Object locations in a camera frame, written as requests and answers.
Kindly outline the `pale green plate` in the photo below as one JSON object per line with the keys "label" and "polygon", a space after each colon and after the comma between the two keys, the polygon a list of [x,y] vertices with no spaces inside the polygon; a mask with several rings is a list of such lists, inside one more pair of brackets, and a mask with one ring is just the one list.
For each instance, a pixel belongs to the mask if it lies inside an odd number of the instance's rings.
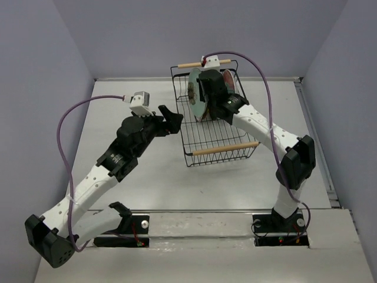
{"label": "pale green plate", "polygon": [[200,73],[199,68],[193,68],[190,71],[187,84],[188,103],[196,122],[202,121],[207,115],[207,101],[199,83]]}

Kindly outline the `red teal flower plate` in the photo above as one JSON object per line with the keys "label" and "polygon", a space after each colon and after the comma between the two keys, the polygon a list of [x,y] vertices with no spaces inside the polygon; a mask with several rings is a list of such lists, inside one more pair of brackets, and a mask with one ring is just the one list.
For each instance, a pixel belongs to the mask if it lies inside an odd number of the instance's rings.
{"label": "red teal flower plate", "polygon": [[236,93],[236,84],[234,82],[234,77],[232,75],[232,72],[228,69],[225,69],[222,75],[223,75],[223,80],[226,85],[227,91],[232,94]]}

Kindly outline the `black wire dish rack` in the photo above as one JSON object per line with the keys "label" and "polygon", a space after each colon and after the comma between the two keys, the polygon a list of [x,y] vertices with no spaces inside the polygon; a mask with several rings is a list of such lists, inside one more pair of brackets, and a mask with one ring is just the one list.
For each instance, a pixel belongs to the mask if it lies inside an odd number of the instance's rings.
{"label": "black wire dish rack", "polygon": [[170,68],[177,112],[183,115],[181,143],[187,167],[248,159],[256,149],[256,139],[223,120],[206,115],[197,121],[190,107],[187,88],[189,72]]}

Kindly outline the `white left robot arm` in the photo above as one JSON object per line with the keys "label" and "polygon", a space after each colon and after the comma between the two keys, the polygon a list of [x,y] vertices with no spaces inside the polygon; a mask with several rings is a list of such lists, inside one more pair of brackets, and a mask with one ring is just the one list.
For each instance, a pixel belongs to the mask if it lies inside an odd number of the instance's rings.
{"label": "white left robot arm", "polygon": [[53,208],[41,216],[31,215],[25,221],[29,244],[52,268],[65,264],[83,243],[97,235],[115,230],[118,233],[130,227],[131,211],[120,202],[107,208],[114,213],[110,222],[98,222],[74,232],[73,226],[86,211],[108,190],[120,183],[137,165],[138,158],[156,137],[177,134],[183,115],[171,112],[165,105],[161,114],[125,118],[116,132],[116,138],[100,156],[86,177]]}

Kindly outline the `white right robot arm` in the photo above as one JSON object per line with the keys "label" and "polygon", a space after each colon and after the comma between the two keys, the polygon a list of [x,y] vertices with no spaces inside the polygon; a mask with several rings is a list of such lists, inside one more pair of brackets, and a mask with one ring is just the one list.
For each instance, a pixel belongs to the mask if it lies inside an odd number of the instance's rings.
{"label": "white right robot arm", "polygon": [[203,71],[197,81],[212,119],[245,131],[273,153],[280,187],[270,221],[275,230],[285,231],[301,203],[301,186],[316,166],[314,140],[308,135],[292,134],[274,124],[272,116],[260,114],[246,98],[229,91],[219,71]]}

